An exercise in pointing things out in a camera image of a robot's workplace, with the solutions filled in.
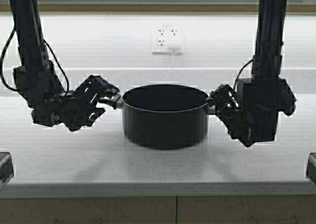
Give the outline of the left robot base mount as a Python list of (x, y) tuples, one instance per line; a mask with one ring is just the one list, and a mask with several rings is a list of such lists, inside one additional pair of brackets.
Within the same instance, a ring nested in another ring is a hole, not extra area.
[(3, 191), (14, 177), (14, 166), (10, 152), (0, 153), (0, 191)]

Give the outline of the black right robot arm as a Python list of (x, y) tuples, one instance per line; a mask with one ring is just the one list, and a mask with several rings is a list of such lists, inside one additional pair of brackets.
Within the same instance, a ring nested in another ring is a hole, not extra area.
[(232, 139), (245, 147), (274, 141), (280, 112), (291, 116), (296, 97), (280, 77), (287, 0), (259, 0), (258, 26), (251, 78), (237, 77), (234, 86), (220, 85), (207, 98)]

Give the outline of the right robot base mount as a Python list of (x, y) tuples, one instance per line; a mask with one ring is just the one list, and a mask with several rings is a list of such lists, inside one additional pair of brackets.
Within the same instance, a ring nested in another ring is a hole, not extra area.
[(310, 153), (306, 168), (306, 177), (312, 183), (316, 184), (316, 154)]

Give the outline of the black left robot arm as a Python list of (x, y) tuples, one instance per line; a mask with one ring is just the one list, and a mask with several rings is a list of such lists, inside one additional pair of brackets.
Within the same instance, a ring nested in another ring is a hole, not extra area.
[(21, 66), (14, 68), (15, 88), (32, 109), (33, 123), (64, 124), (71, 132), (92, 126), (104, 112), (98, 103), (121, 107), (119, 89), (101, 76), (89, 76), (76, 90), (64, 89), (48, 57), (37, 0), (9, 0), (14, 20), (10, 38), (18, 40)]

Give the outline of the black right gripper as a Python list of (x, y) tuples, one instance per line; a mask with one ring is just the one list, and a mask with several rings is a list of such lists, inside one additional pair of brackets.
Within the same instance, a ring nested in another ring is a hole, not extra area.
[(217, 116), (232, 139), (245, 147), (257, 142), (274, 141), (279, 112), (291, 116), (296, 109), (296, 97), (286, 79), (239, 79), (237, 90), (220, 85), (209, 95), (217, 103)]

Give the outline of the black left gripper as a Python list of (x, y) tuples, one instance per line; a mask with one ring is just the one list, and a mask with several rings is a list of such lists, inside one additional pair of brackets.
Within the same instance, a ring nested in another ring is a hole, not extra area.
[(84, 126), (91, 127), (106, 109), (98, 102), (107, 95), (115, 95), (120, 90), (101, 76), (89, 76), (76, 90), (59, 98), (50, 98), (35, 106), (32, 119), (35, 124), (52, 127), (64, 124), (75, 132)]

